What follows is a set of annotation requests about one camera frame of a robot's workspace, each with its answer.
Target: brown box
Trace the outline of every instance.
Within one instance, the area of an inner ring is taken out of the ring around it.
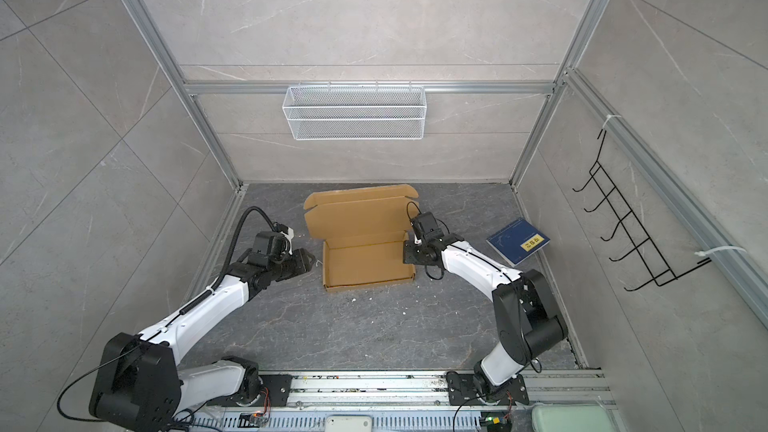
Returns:
[[[401,184],[315,192],[306,198],[310,235],[325,239],[326,290],[413,280],[416,267],[402,263],[402,243],[411,228],[406,207],[416,197],[413,187]]]

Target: mesh basket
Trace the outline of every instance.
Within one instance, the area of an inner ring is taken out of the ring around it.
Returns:
[[[296,140],[421,139],[427,100],[420,86],[292,86],[283,111]]]

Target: white cable tie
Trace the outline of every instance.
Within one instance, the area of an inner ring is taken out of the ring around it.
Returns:
[[[605,116],[605,122],[603,122],[603,126],[601,127],[601,129],[605,129],[605,126],[608,125],[608,121],[613,119],[614,117],[621,117],[621,116],[612,116],[611,114],[608,114],[607,116]]]
[[[739,252],[746,252],[746,249],[744,247],[737,247],[735,245],[721,245],[719,247],[711,248],[710,250],[701,250],[698,252],[694,252],[694,254],[698,255],[699,257],[706,257],[709,254],[719,252],[721,250],[737,250]]]

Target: blue book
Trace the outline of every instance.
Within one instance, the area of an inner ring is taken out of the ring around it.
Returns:
[[[549,237],[524,218],[517,219],[488,237],[488,244],[512,266],[523,262],[527,256],[548,243]]]

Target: black hook rack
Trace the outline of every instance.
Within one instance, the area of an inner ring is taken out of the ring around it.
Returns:
[[[662,286],[664,286],[666,284],[669,284],[672,281],[676,281],[678,278],[681,278],[681,277],[685,276],[686,274],[689,274],[689,273],[695,271],[696,269],[698,269],[700,267],[703,267],[706,264],[709,264],[710,262],[712,262],[712,260],[710,258],[704,258],[704,259],[698,261],[695,266],[693,266],[692,268],[686,270],[682,274],[677,274],[674,270],[672,270],[672,267],[667,262],[666,257],[664,256],[664,254],[661,253],[661,250],[659,250],[658,246],[656,245],[656,242],[654,242],[654,240],[652,239],[652,237],[648,233],[648,230],[646,230],[645,225],[642,223],[642,221],[640,220],[638,215],[635,214],[634,210],[629,205],[629,202],[627,202],[627,199],[624,198],[624,194],[622,194],[621,190],[619,190],[619,188],[616,186],[616,183],[610,177],[610,175],[608,174],[608,171],[605,170],[605,168],[603,168],[602,164],[600,164],[600,153],[603,151],[603,144],[605,144],[605,136],[606,136],[605,130],[600,130],[600,133],[598,134],[598,140],[600,140],[600,139],[602,139],[602,140],[600,141],[600,149],[598,149],[598,157],[594,160],[594,163],[592,164],[592,167],[589,168],[589,180],[587,180],[587,182],[581,188],[579,188],[579,189],[574,188],[573,191],[574,192],[581,192],[581,191],[583,191],[589,185],[590,182],[594,182],[594,184],[598,187],[598,189],[600,189],[600,193],[602,194],[603,198],[591,210],[587,210],[585,208],[584,211],[587,212],[587,213],[592,213],[592,212],[598,210],[598,208],[600,206],[602,206],[604,202],[607,202],[608,205],[610,206],[610,210],[613,212],[613,214],[616,216],[616,219],[618,220],[618,222],[616,222],[616,226],[614,227],[614,231],[610,234],[610,237],[605,238],[605,237],[600,236],[600,239],[602,241],[604,241],[604,242],[609,242],[613,237],[616,236],[616,231],[619,229],[619,226],[621,226],[621,228],[624,230],[624,233],[627,235],[627,237],[629,237],[630,243],[632,244],[632,249],[629,250],[629,252],[627,252],[626,254],[622,255],[619,258],[611,258],[611,257],[609,257],[608,259],[611,262],[619,262],[621,260],[624,260],[626,257],[628,257],[632,252],[637,252],[638,256],[640,256],[640,260],[643,262],[643,265],[645,266],[645,269],[648,271],[648,274],[650,275],[650,279],[648,279],[646,282],[643,282],[642,284],[640,284],[639,286],[637,286],[635,288],[626,288],[626,287],[624,287],[624,290],[627,291],[627,292],[635,292],[635,291],[638,291],[638,290],[642,289],[643,287],[645,287],[646,285],[648,285],[649,283],[652,283],[652,282],[655,283],[658,287],[662,287]],[[606,192],[603,189],[603,187],[600,185],[598,180],[595,178],[595,176],[598,174],[598,172],[602,172],[605,175],[605,177],[608,179],[608,181],[610,182],[611,188],[610,188],[610,190],[608,190],[608,192]],[[616,212],[616,207],[614,207],[614,205],[610,202],[609,196],[611,194],[614,194],[615,196],[618,195],[620,197],[620,199],[626,205],[627,210],[629,210],[629,212],[627,212],[623,216],[619,216],[618,212]],[[624,224],[624,221],[627,218],[629,218],[629,217],[634,217],[635,221],[643,229],[643,234],[645,234],[645,238],[640,240],[638,243],[635,243],[635,239],[632,238],[631,234],[629,234],[629,231],[627,230],[627,226]],[[644,244],[646,244],[648,242],[653,247],[653,250],[656,251],[656,253],[659,255],[659,257],[661,258],[661,261],[664,263],[665,269],[661,273],[659,273],[659,274],[655,274],[655,273],[653,273],[653,271],[650,270],[650,266],[648,265],[648,262],[645,260],[645,257],[643,256],[642,252],[640,251],[640,246],[642,246],[642,245],[644,245]]]

